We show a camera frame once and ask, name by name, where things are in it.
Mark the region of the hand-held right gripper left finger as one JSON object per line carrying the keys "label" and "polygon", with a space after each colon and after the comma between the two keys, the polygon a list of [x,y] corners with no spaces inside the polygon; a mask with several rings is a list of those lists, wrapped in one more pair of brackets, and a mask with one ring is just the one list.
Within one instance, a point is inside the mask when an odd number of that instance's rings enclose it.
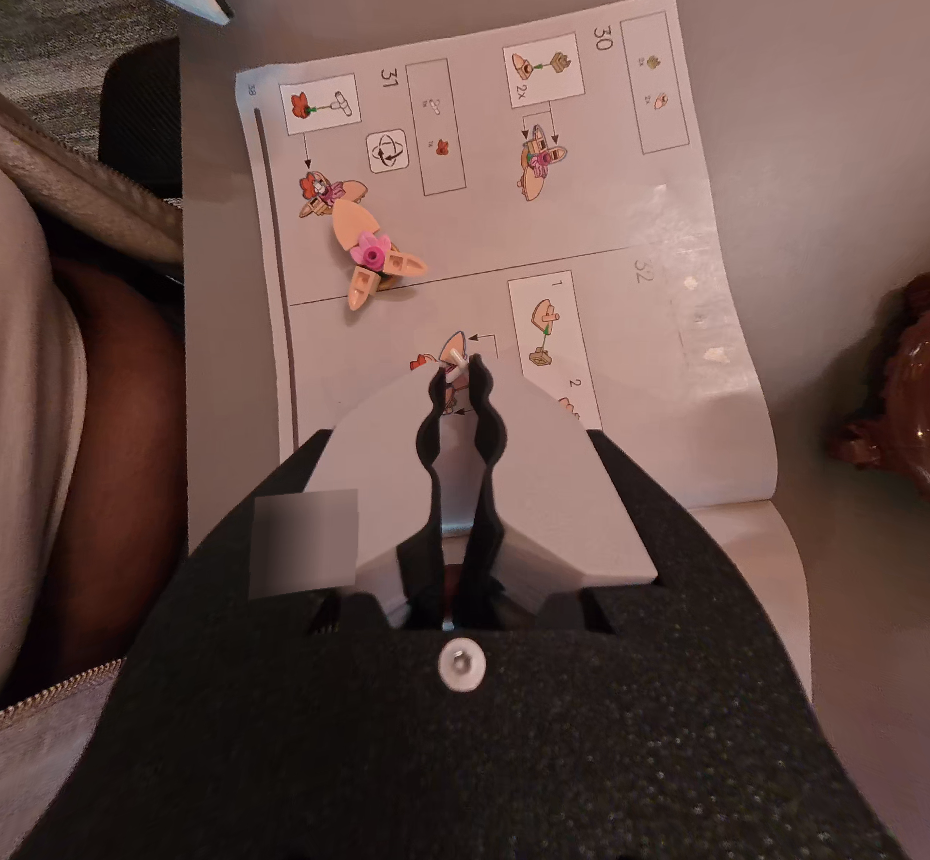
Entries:
{"label": "hand-held right gripper left finger", "polygon": [[389,622],[439,629],[445,562],[434,464],[446,373],[424,365],[361,402],[334,428],[307,482],[312,495],[348,492],[357,522],[325,556],[328,581],[375,597]]}

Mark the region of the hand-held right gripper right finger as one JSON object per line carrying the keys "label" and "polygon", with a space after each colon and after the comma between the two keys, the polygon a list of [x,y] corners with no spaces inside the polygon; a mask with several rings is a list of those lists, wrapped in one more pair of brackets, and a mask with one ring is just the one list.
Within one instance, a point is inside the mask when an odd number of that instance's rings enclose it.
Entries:
{"label": "hand-held right gripper right finger", "polygon": [[554,595],[652,584],[657,568],[582,422],[493,358],[453,358],[468,382],[444,417],[444,552],[460,564],[447,628],[529,621]]}

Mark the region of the person in beige jacket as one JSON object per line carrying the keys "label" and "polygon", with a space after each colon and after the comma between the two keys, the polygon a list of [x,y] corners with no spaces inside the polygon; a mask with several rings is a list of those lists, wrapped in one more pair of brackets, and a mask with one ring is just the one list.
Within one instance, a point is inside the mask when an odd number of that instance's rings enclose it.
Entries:
{"label": "person in beige jacket", "polygon": [[[2,174],[36,215],[51,268],[55,259],[76,261],[121,279],[142,295],[131,278],[148,274],[151,264],[180,265],[178,208],[44,133],[6,97],[1,117]],[[2,858],[17,853],[72,774],[141,626],[120,657],[82,671],[54,672],[43,645],[42,610],[58,533],[24,643],[2,683]]]}

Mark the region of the carved brown wooden stand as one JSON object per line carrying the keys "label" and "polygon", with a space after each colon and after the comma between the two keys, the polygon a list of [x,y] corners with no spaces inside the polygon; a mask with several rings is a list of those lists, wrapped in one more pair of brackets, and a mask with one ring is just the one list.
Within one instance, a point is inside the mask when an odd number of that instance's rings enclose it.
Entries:
{"label": "carved brown wooden stand", "polygon": [[902,315],[878,347],[863,408],[831,434],[828,454],[896,473],[929,496],[929,274],[902,290]]}

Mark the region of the black chair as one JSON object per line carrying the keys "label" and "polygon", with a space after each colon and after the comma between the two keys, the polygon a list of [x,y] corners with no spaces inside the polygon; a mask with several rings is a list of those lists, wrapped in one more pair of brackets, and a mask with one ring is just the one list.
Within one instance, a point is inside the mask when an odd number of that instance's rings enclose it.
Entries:
{"label": "black chair", "polygon": [[100,93],[98,160],[160,199],[182,197],[178,37],[110,64]]}

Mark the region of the grey desk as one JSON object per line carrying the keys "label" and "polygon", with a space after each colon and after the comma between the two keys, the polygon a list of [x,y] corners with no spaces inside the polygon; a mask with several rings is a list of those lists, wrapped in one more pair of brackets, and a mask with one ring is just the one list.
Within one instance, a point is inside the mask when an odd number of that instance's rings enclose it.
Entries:
{"label": "grey desk", "polygon": [[[273,344],[235,75],[619,0],[226,0],[180,19],[189,522],[279,463]],[[928,271],[928,0],[677,0],[728,282],[776,440],[770,509],[698,514],[787,625],[806,573],[813,701],[844,766],[928,858],[928,503],[822,451],[896,293]]]}

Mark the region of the brick instruction booklet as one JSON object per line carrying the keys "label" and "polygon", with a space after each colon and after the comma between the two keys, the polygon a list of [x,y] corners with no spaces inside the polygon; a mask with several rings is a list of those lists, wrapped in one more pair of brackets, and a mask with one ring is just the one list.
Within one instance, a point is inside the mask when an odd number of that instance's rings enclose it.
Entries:
{"label": "brick instruction booklet", "polygon": [[[451,341],[566,403],[738,564],[811,692],[808,594],[720,250],[675,0],[236,77],[289,457]],[[332,209],[420,277],[351,311]]]}

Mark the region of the beige shirt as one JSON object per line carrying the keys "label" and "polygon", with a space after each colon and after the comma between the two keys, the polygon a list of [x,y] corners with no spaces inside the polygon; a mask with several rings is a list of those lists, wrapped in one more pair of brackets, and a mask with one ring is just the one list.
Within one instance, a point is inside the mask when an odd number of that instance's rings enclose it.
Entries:
{"label": "beige shirt", "polygon": [[80,443],[84,342],[30,204],[1,175],[1,682],[24,643]]}

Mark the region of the person's leg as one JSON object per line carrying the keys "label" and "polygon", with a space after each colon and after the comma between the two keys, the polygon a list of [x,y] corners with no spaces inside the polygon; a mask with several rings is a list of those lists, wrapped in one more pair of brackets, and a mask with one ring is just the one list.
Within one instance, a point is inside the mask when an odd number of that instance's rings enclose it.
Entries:
{"label": "person's leg", "polygon": [[184,356],[121,279],[53,260],[87,361],[78,456],[43,592],[55,673],[120,657],[180,561],[187,523]]}

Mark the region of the peach and pink brick flower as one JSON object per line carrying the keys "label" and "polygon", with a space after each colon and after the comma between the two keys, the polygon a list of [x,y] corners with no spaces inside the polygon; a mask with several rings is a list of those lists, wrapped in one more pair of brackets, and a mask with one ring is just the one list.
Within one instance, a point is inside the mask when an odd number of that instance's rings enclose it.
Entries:
{"label": "peach and pink brick flower", "polygon": [[384,277],[420,277],[426,273],[427,264],[397,248],[360,203],[345,198],[336,200],[332,219],[336,239],[355,262],[347,293],[351,311],[361,309],[376,295]]}

